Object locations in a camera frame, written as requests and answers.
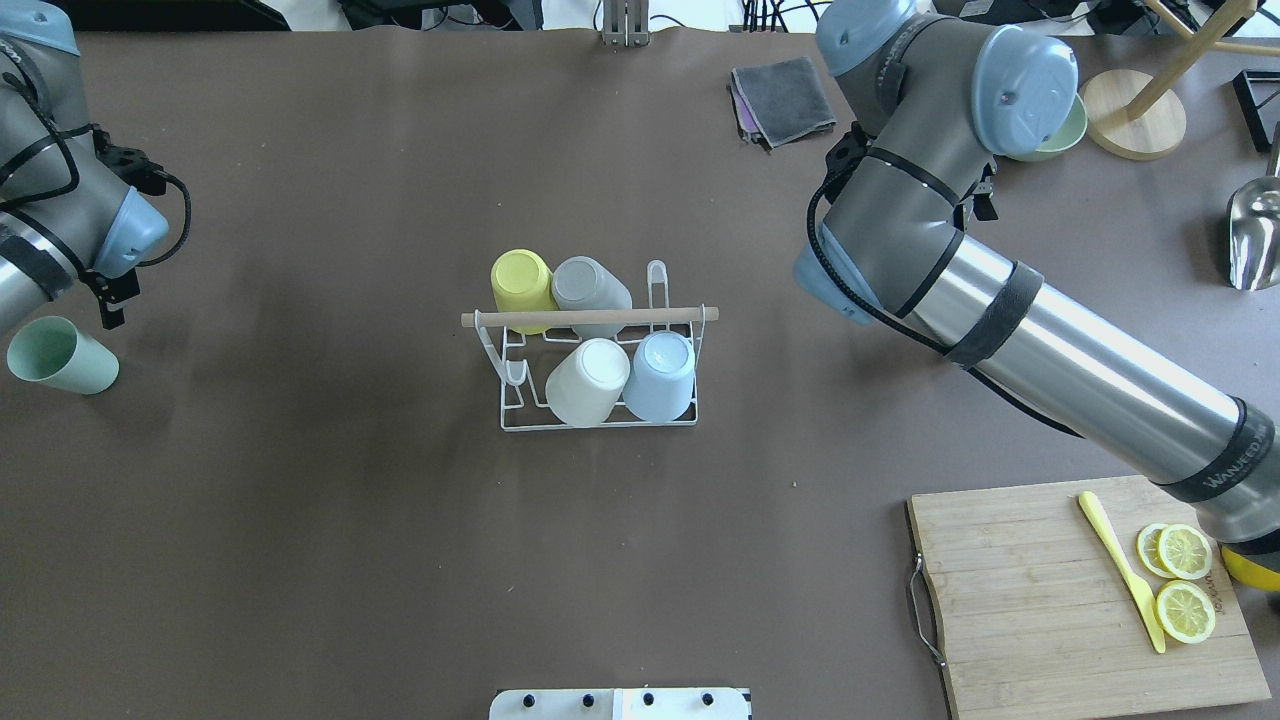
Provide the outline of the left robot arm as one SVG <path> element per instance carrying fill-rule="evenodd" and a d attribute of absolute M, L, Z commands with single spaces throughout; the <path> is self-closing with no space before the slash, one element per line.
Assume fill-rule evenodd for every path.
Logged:
<path fill-rule="evenodd" d="M 178 179 L 91 122 L 70 18 L 42 1 L 1 9 L 1 328 L 77 284 L 102 327 L 124 322 L 137 269 L 169 259 L 151 204 Z"/>

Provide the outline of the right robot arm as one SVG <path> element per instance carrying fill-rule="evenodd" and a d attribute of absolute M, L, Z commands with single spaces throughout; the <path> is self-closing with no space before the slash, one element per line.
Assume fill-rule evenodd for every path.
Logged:
<path fill-rule="evenodd" d="M 865 135 L 814 225 L 812 255 L 833 259 L 832 284 L 1129 462 L 1222 547 L 1276 570 L 1277 423 L 955 222 L 998 155 L 1036 149 L 1066 119 L 1071 47 L 911 1 L 835 1 L 815 44 Z"/>

